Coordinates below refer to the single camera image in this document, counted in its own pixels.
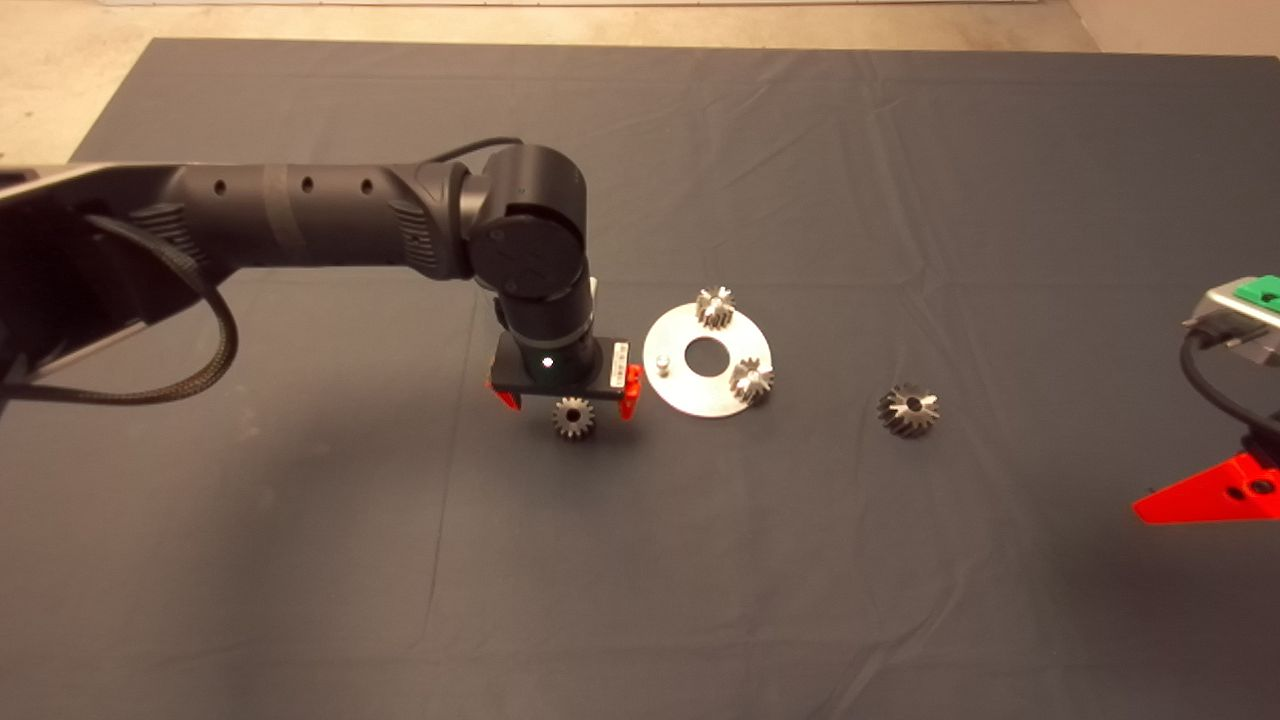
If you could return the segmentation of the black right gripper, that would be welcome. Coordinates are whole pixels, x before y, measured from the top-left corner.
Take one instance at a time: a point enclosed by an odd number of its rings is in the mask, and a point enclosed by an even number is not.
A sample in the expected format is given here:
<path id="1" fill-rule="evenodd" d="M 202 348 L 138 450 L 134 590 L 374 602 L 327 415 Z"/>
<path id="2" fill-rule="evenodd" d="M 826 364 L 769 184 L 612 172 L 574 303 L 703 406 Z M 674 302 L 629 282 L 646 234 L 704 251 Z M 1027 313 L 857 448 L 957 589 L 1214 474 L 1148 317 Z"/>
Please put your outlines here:
<path id="1" fill-rule="evenodd" d="M 1133 503 L 1147 524 L 1279 519 L 1279 439 L 1252 427 L 1244 451 Z"/>

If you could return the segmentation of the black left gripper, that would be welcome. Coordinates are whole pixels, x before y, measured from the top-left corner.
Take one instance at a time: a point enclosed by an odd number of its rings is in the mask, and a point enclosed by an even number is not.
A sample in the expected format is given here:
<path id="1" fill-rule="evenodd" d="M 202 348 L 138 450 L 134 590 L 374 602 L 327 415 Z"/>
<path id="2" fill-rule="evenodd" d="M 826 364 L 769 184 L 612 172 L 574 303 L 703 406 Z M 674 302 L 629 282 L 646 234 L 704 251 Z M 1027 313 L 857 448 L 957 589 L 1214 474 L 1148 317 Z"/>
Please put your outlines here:
<path id="1" fill-rule="evenodd" d="M 643 391 L 643 365 L 630 364 L 627 340 L 585 334 L 571 345 L 541 348 L 512 334 L 498 340 L 488 384 L 518 413 L 525 396 L 617 401 L 620 419 L 634 419 Z"/>

